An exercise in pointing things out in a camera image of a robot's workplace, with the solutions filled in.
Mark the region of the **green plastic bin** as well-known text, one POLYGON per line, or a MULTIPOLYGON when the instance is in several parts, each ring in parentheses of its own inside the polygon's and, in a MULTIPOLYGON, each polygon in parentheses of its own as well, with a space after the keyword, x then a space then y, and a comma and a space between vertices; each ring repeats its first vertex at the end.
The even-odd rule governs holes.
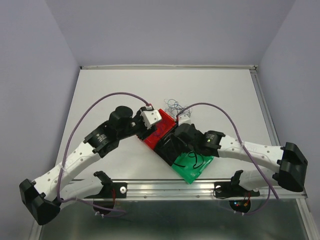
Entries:
POLYGON ((194 151, 183 153, 176 159, 172 169, 190 185, 202 174, 214 158, 214 156, 204 156, 194 151))

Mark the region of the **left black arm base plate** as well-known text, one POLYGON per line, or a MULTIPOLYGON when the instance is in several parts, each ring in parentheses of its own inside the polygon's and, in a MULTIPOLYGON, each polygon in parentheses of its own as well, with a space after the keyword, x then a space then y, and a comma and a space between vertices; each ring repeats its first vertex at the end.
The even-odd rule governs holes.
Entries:
POLYGON ((89 188, 89 195, 85 199, 125 199, 127 197, 128 184, 126 182, 113 181, 104 171, 93 173, 93 185, 89 188))

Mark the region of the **aluminium front rail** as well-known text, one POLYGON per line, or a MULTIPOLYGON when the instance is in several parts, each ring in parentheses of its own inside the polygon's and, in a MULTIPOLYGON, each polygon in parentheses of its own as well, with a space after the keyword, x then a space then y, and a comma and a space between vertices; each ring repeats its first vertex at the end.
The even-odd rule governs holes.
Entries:
MULTIPOLYGON (((126 183, 126 197, 117 197, 120 201, 189 201, 215 200, 213 190, 225 179, 200 179, 192 184, 184 180, 113 180, 115 184, 126 183)), ((102 184, 97 177, 72 180, 62 188, 61 197, 85 198, 95 195, 102 184)))

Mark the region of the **black plastic bin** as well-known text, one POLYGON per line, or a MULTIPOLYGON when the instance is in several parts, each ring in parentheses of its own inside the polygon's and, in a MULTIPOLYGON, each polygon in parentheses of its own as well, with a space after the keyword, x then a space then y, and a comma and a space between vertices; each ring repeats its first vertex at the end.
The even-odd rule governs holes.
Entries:
POLYGON ((170 139, 170 135, 175 134, 174 131, 169 132, 160 140, 156 145, 154 151, 169 165, 172 166, 176 159, 182 154, 178 154, 173 146, 173 143, 170 139))

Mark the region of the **red plastic bin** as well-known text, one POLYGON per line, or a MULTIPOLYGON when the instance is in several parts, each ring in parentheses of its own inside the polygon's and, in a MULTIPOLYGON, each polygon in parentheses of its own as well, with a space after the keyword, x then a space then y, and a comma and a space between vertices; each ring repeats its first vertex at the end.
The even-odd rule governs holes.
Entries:
POLYGON ((168 134, 171 130, 173 130, 176 126, 176 121, 173 119, 172 116, 167 114, 162 109, 159 109, 158 111, 162 117, 162 121, 155 125, 157 130, 152 135, 150 135, 147 139, 142 140, 142 142, 152 150, 154 150, 156 148, 156 145, 160 142, 160 140, 163 139, 165 135, 168 134))

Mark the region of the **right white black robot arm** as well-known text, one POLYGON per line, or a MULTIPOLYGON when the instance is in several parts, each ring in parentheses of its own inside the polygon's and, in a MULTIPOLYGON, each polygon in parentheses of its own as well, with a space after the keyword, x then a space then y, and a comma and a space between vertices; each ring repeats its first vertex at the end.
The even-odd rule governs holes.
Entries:
POLYGON ((231 192, 235 195, 274 185, 296 193, 305 189, 308 161, 292 142, 287 142, 284 146, 261 145, 242 141, 219 131, 202 133, 194 125, 187 123, 179 125, 173 135, 199 155, 252 163, 255 170, 238 171, 230 182, 231 192))

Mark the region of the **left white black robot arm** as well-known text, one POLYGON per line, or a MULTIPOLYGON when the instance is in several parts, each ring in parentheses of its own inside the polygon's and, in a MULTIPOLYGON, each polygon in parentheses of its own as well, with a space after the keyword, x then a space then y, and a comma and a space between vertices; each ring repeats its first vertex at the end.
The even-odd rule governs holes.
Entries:
POLYGON ((162 120, 157 109, 142 107, 136 114, 127 106, 117 107, 109 119, 99 125, 62 162, 44 175, 25 179, 19 185, 23 204, 39 225, 45 225, 60 212, 57 191, 83 170, 116 149, 123 139, 137 136, 144 140, 162 120))

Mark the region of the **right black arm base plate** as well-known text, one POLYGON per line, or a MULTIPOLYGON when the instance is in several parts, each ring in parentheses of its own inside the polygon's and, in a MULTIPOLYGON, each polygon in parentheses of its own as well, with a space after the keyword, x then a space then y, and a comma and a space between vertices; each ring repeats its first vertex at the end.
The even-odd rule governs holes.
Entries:
POLYGON ((236 198, 236 197, 259 197, 260 191, 246 190, 240 186, 240 177, 243 170, 238 170, 229 181, 217 181, 214 183, 213 196, 218 199, 236 198))

